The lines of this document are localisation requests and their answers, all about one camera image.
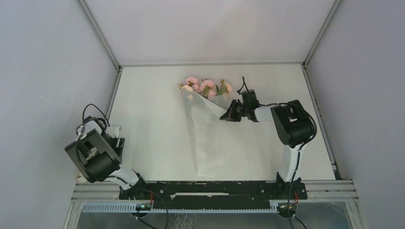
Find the white wrapping paper sheet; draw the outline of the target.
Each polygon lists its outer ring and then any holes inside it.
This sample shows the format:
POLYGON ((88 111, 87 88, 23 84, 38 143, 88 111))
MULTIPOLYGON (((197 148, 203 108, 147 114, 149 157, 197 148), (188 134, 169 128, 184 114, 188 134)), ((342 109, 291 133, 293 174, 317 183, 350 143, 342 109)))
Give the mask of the white wrapping paper sheet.
POLYGON ((209 100, 185 89, 181 94, 197 175, 214 177, 224 159, 226 123, 220 117, 227 111, 232 98, 218 95, 209 100))

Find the pink flower one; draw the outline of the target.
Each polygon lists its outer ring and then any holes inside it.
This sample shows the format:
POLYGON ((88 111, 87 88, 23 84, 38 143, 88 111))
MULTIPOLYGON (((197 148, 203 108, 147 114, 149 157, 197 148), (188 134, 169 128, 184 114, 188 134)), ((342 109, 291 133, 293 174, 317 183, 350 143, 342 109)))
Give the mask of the pink flower one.
POLYGON ((208 100, 212 100, 217 94, 216 84, 214 81, 208 79, 202 81, 200 85, 200 94, 208 100))

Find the pink flower two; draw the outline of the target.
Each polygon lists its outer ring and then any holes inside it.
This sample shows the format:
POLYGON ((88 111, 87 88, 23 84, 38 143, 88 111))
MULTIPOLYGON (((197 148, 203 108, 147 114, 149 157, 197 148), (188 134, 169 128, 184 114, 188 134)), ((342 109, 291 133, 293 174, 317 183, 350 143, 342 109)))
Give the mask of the pink flower two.
POLYGON ((186 79, 186 85, 190 85, 193 87, 194 91, 199 93, 201 91, 199 80, 196 77, 188 77, 186 79))

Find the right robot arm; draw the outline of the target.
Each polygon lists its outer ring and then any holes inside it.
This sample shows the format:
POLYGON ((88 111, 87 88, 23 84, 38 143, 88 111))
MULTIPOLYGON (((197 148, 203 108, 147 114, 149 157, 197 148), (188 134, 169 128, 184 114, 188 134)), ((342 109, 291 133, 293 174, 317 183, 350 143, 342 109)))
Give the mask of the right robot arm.
POLYGON ((282 165, 277 172, 276 192, 281 198, 289 198, 301 181, 302 154, 317 134, 314 118, 299 100, 286 103, 261 104, 254 90, 241 92, 242 101, 233 100, 220 120, 240 122, 243 117, 252 122, 273 121, 276 133, 284 145, 282 165))

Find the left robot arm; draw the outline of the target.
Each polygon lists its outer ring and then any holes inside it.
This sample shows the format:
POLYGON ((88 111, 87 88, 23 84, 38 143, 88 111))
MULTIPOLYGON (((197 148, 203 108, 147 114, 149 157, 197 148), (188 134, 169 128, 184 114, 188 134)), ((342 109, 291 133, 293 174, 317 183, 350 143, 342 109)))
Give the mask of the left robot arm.
POLYGON ((76 128, 76 139, 64 150, 84 180, 113 182, 143 199, 149 194, 149 186, 140 173, 122 167, 124 145, 121 126, 111 125, 101 109, 87 104, 76 128))

